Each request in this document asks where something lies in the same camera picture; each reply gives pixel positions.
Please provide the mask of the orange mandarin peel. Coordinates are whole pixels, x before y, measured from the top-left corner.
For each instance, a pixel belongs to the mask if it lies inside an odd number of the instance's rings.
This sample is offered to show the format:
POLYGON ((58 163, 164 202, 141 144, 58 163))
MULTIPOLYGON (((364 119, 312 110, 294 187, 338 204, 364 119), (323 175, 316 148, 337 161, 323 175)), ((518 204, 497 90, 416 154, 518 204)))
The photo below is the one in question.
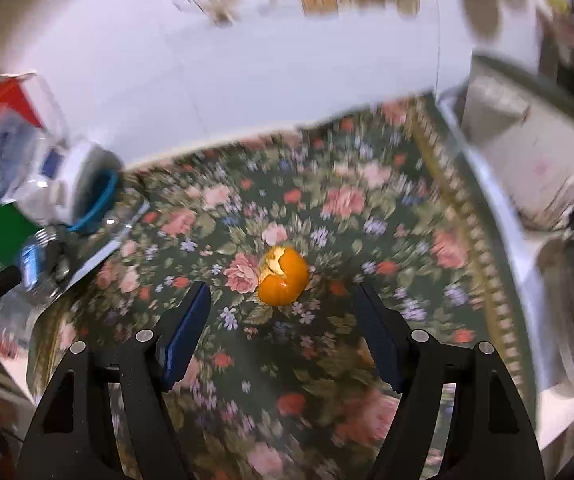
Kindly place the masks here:
POLYGON ((260 266, 259 300, 271 307, 288 306, 300 297, 309 281, 305 259, 292 247, 274 246, 260 266))

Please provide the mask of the green box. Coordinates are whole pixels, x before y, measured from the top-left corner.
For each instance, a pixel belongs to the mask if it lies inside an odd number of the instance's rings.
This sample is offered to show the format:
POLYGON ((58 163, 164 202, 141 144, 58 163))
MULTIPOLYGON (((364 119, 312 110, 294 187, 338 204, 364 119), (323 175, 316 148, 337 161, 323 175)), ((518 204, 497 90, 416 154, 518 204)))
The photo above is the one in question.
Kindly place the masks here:
POLYGON ((15 264, 25 241, 37 230, 14 204, 0 205, 0 265, 15 264))

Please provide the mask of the clear plastic bag with powder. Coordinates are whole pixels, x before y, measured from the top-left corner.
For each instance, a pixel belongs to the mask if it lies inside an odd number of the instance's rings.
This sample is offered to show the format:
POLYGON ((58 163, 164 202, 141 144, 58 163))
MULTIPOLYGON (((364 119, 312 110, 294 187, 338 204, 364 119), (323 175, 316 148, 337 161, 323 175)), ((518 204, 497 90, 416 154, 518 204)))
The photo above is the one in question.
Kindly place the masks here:
POLYGON ((39 226, 74 223, 66 206, 64 165, 71 144, 13 110, 0 114, 0 204, 39 226))

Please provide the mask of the blue bowl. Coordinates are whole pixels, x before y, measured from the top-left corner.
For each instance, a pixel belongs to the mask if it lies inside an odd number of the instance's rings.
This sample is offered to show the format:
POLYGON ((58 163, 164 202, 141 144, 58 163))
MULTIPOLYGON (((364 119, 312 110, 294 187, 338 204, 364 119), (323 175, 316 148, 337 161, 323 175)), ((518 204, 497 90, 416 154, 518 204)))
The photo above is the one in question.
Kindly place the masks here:
POLYGON ((87 188, 82 214, 68 231, 78 235, 97 232, 106 213, 113 207, 119 186, 119 173, 114 169, 101 169, 87 188))

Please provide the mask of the red carton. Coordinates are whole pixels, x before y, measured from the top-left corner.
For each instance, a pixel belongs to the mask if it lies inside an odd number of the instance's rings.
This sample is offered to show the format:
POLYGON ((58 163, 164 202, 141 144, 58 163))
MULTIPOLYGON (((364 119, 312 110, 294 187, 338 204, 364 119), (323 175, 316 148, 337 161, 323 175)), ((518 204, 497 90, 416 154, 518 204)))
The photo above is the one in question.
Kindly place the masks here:
POLYGON ((34 73, 0 74, 0 115, 5 110, 11 110, 31 125, 42 128, 44 124, 23 90, 23 85, 34 77, 34 73))

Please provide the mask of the floral tablecloth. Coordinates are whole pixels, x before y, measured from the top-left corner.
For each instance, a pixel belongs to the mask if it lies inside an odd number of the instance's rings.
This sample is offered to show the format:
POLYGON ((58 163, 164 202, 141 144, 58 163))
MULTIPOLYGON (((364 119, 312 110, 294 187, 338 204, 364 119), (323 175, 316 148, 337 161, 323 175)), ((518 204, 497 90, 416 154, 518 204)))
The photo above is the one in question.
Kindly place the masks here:
POLYGON ((73 341, 116 346, 202 281, 211 312, 165 396, 197 476, 363 478, 398 408, 350 301, 365 283, 439 341, 491 341, 536 407, 500 230, 432 96, 160 159, 121 184, 117 214, 149 208, 38 319, 33 396, 73 341))

